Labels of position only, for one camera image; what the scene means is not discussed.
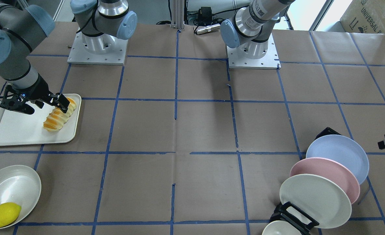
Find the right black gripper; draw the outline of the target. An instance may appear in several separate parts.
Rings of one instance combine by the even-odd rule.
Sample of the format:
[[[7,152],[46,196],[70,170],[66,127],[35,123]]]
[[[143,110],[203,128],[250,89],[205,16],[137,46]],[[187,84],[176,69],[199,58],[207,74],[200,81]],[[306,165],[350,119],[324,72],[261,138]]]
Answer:
[[[47,82],[39,74],[36,82],[28,88],[13,88],[11,84],[6,85],[4,96],[0,97],[0,108],[9,111],[32,115],[35,110],[27,102],[35,101],[39,108],[49,104],[58,108],[62,113],[67,113],[69,100],[62,93],[51,93]]]

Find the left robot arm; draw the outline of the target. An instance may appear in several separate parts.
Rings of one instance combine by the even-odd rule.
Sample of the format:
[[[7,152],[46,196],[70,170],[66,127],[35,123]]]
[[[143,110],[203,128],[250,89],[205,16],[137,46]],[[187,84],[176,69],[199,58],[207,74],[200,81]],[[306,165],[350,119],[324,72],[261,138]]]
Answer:
[[[253,54],[250,46],[267,43],[281,12],[293,4],[292,0],[252,0],[248,6],[235,10],[233,17],[221,24],[221,36],[227,49],[240,51],[243,58],[251,61],[261,59],[263,53]],[[371,58],[385,55],[385,36],[383,34],[348,33],[357,48],[362,66],[369,72],[377,63],[368,62]]]

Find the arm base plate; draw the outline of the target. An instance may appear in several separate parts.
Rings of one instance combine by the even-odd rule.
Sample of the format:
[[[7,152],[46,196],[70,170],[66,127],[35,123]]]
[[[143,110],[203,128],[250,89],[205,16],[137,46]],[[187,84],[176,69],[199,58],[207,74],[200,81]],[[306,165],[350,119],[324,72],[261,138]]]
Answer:
[[[266,42],[250,41],[235,49],[226,46],[229,67],[233,69],[280,69],[273,35]]]
[[[68,63],[91,65],[124,65],[128,40],[108,34],[88,37],[82,32],[76,34]]]

